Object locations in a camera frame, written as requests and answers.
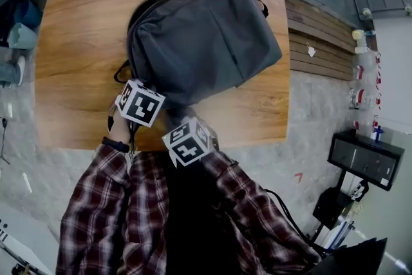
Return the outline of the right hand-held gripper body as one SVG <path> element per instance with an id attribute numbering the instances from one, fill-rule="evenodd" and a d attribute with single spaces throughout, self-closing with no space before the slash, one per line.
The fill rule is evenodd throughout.
<path id="1" fill-rule="evenodd" d="M 164 135 L 162 141 L 175 168 L 197 162 L 216 149 L 212 131 L 196 117 L 185 119 Z"/>

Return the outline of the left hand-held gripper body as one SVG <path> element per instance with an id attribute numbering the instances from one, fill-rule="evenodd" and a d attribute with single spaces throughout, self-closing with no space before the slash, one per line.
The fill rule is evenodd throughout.
<path id="1" fill-rule="evenodd" d="M 115 110 L 128 121 L 131 134 L 135 134 L 142 126 L 150 128 L 164 100 L 163 95 L 146 88 L 138 79 L 129 79 L 111 104 L 108 131 L 111 131 L 113 126 Z"/>

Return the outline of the dark grey backpack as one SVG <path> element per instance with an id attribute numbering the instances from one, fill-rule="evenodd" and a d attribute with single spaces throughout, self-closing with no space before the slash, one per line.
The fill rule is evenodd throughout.
<path id="1" fill-rule="evenodd" d="M 260 0 L 145 0 L 127 27 L 124 67 L 186 107 L 238 87 L 282 54 Z"/>

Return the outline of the person's right forearm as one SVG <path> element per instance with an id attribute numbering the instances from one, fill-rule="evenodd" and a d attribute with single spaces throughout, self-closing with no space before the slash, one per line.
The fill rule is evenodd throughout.
<path id="1" fill-rule="evenodd" d="M 214 151 L 201 162 L 223 198 L 241 275 L 298 275 L 320 262 L 319 254 L 237 161 Z"/>

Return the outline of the person's left forearm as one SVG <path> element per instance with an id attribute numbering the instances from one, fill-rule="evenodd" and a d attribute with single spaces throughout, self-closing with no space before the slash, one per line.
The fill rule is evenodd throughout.
<path id="1" fill-rule="evenodd" d="M 118 112 L 108 138 L 129 145 L 127 121 Z M 117 273 L 129 185 L 125 153 L 99 145 L 61 220 L 56 275 Z"/>

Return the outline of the black wristband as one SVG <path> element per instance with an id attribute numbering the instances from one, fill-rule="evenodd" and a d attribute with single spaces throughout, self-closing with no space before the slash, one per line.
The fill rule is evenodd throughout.
<path id="1" fill-rule="evenodd" d="M 117 150 L 117 151 L 119 151 L 119 152 L 121 152 L 121 153 L 128 153 L 129 150 L 130 150 L 130 147 L 129 147 L 128 144 L 125 144 L 125 143 L 123 143 L 123 142 L 121 142 L 121 141 L 111 140 L 111 139 L 108 138 L 108 137 L 104 137 L 104 138 L 102 139 L 102 144 L 105 145 L 105 146 L 110 146 L 110 147 L 112 147 L 113 149 L 115 149 L 115 150 Z"/>

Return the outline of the person's torso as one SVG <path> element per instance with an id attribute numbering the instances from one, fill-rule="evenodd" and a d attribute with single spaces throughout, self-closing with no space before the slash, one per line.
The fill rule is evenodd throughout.
<path id="1" fill-rule="evenodd" d="M 234 203 L 202 164 L 174 167 L 164 152 L 141 152 L 126 196 L 117 275 L 244 275 Z"/>

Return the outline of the teal bag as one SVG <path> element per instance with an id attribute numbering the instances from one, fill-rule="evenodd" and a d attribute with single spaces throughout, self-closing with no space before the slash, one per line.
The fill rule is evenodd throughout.
<path id="1" fill-rule="evenodd" d="M 41 20 L 42 12 L 31 0 L 0 0 L 0 46 L 35 48 Z"/>

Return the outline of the small black box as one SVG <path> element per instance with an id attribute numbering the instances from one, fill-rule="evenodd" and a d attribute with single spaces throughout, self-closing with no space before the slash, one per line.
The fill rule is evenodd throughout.
<path id="1" fill-rule="evenodd" d="M 330 187 L 319 196 L 313 216 L 332 230 L 337 226 L 339 217 L 345 217 L 352 205 L 353 200 L 350 196 L 342 193 L 337 187 Z"/>

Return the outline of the wooden slatted bench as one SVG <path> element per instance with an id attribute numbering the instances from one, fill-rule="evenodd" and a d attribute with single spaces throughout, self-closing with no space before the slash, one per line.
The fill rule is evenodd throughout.
<path id="1" fill-rule="evenodd" d="M 356 42 L 353 27 L 304 0 L 285 0 L 289 33 L 290 69 L 351 81 Z M 308 55 L 306 43 L 316 49 Z"/>

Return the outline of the black cabinet box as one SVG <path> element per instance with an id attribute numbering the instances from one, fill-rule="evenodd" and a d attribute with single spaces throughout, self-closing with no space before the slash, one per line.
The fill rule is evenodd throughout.
<path id="1" fill-rule="evenodd" d="M 335 133 L 328 162 L 369 183 L 390 191 L 404 155 L 404 149 L 350 131 Z"/>

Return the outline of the white device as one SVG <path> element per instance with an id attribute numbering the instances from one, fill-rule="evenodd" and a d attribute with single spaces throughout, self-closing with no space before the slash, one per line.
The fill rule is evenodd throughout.
<path id="1" fill-rule="evenodd" d="M 54 275 L 59 244 L 48 226 L 0 202 L 0 242 L 45 275 Z"/>

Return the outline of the row of clear water bottles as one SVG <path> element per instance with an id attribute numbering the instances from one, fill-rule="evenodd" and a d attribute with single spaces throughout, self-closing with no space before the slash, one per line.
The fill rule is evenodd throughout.
<path id="1" fill-rule="evenodd" d="M 373 128 L 380 125 L 381 54 L 375 46 L 368 44 L 368 38 L 374 37 L 375 31 L 354 30 L 351 35 L 356 46 L 353 81 L 347 96 L 351 111 L 349 125 L 356 133 L 370 138 Z"/>

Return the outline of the black bag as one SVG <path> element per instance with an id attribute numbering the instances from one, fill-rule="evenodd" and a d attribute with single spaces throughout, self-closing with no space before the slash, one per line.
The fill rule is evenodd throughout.
<path id="1" fill-rule="evenodd" d="M 377 275 L 387 239 L 376 238 L 336 250 L 313 269 L 313 275 Z"/>

